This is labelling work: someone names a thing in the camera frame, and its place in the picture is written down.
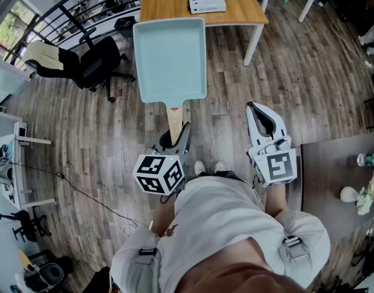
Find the light blue square pan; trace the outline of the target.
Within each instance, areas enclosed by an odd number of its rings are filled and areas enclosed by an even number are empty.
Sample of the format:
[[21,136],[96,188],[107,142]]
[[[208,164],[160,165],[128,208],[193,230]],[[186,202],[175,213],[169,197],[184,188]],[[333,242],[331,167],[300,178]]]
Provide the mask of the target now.
[[207,56],[203,18],[169,18],[133,26],[141,100],[162,102],[170,138],[182,131],[183,103],[207,96]]

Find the person's black trousers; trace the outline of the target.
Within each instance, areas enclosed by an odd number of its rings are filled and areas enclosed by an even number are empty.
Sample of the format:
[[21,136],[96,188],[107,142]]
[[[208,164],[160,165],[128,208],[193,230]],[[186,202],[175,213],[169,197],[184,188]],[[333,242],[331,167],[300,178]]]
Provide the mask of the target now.
[[226,171],[219,171],[214,174],[209,174],[208,172],[200,172],[198,175],[193,176],[187,180],[187,182],[191,181],[216,181],[216,182],[224,182],[224,181],[239,181],[244,182],[240,177],[238,177],[233,171],[226,170]]

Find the white desk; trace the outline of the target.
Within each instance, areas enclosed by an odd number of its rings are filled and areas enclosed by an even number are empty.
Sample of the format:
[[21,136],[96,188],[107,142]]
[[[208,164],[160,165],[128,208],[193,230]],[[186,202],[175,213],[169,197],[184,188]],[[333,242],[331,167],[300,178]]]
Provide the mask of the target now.
[[10,204],[16,207],[19,211],[27,210],[28,208],[41,206],[44,204],[55,203],[54,198],[40,201],[27,201],[26,194],[33,193],[33,190],[27,189],[24,186],[24,147],[30,146],[33,143],[40,143],[51,145],[52,141],[45,139],[36,139],[27,136],[28,124],[22,121],[17,121],[14,124],[13,134],[6,135],[0,138],[0,146],[7,145],[10,149],[8,159],[12,163],[12,185],[8,190],[2,186],[2,194]]

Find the clear plastic water bottle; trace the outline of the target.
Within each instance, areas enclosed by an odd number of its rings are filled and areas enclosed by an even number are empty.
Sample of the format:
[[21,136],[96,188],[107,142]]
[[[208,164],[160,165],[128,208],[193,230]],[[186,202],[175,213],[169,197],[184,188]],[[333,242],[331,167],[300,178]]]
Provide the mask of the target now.
[[357,164],[361,167],[374,167],[374,153],[361,153],[357,156]]

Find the black metal railing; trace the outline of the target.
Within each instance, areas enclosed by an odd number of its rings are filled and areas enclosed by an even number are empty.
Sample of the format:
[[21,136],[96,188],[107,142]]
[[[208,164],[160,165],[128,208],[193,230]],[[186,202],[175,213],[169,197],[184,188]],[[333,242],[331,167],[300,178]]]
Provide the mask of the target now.
[[38,13],[3,61],[23,68],[22,56],[30,42],[40,40],[66,48],[78,46],[79,38],[91,31],[93,38],[114,32],[119,18],[137,16],[142,0],[56,0],[52,7]]

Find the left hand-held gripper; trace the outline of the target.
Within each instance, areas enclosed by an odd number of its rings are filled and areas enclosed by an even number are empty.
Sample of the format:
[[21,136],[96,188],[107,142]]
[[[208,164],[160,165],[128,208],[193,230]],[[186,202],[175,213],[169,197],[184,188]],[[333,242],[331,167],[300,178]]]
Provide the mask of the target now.
[[191,145],[191,123],[186,122],[172,147],[169,130],[159,132],[134,166],[133,176],[148,194],[169,196],[185,178],[183,164]]

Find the black round appliance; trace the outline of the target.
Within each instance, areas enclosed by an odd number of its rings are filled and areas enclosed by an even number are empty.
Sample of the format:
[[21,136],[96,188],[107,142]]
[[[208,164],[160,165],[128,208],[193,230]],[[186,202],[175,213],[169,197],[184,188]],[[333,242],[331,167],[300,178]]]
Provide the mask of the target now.
[[44,293],[57,286],[65,277],[62,267],[54,262],[31,267],[24,272],[24,283],[35,293]]

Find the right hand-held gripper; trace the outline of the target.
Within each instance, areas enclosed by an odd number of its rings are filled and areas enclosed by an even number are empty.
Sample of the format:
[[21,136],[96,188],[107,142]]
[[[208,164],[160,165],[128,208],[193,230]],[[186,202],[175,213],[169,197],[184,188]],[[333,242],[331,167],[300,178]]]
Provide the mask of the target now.
[[[290,183],[297,178],[296,149],[282,117],[269,107],[248,102],[246,118],[252,148],[247,152],[262,187]],[[261,144],[260,140],[272,140]]]

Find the white round vase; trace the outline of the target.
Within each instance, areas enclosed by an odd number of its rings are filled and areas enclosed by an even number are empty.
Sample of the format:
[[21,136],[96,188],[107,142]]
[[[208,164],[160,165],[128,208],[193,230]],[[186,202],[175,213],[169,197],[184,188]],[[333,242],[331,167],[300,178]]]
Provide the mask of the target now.
[[340,191],[340,199],[345,203],[357,202],[359,196],[359,192],[357,192],[352,187],[344,187]]

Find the white headset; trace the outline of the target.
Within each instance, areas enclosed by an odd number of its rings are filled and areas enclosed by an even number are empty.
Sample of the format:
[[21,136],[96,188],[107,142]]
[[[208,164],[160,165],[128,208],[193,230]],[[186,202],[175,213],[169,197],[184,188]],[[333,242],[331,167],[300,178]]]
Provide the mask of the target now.
[[8,157],[0,157],[0,185],[11,186],[12,180],[12,163]]

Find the person's right forearm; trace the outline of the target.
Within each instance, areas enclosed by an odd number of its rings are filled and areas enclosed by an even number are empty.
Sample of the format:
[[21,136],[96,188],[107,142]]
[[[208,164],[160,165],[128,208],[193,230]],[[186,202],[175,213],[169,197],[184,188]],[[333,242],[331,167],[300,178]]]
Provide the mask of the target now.
[[265,212],[275,218],[288,209],[286,188],[284,184],[266,188]]

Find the person's left forearm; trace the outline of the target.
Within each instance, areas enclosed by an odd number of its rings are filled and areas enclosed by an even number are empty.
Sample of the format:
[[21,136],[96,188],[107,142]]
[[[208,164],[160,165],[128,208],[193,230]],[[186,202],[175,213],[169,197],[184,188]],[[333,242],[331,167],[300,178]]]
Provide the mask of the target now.
[[155,203],[153,210],[153,225],[152,231],[158,236],[162,236],[175,217],[174,204],[176,201],[175,195],[171,197],[159,198]]

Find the dark brown table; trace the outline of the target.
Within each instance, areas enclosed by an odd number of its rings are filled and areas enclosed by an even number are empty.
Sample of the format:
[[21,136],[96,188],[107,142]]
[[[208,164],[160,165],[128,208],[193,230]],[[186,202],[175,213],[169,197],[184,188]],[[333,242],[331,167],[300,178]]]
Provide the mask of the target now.
[[362,153],[374,153],[374,132],[301,145],[301,210],[320,219],[332,244],[374,216],[374,202],[368,214],[358,215],[354,202],[340,200],[342,188],[360,191],[373,176],[374,168],[357,165]]

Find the cream cloth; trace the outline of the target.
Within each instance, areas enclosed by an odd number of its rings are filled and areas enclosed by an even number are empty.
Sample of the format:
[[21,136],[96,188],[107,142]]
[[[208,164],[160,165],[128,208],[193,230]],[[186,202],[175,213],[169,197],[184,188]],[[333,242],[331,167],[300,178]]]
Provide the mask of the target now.
[[41,66],[54,70],[63,70],[63,63],[59,60],[59,48],[40,40],[30,42],[22,56],[22,61],[37,62]]

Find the pale flower bunch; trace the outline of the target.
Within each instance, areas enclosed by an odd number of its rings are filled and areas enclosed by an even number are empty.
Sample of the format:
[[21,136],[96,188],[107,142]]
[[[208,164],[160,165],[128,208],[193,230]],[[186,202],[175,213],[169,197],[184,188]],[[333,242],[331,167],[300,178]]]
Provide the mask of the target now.
[[365,215],[369,213],[374,201],[374,180],[371,180],[367,187],[363,187],[357,196],[357,214]]

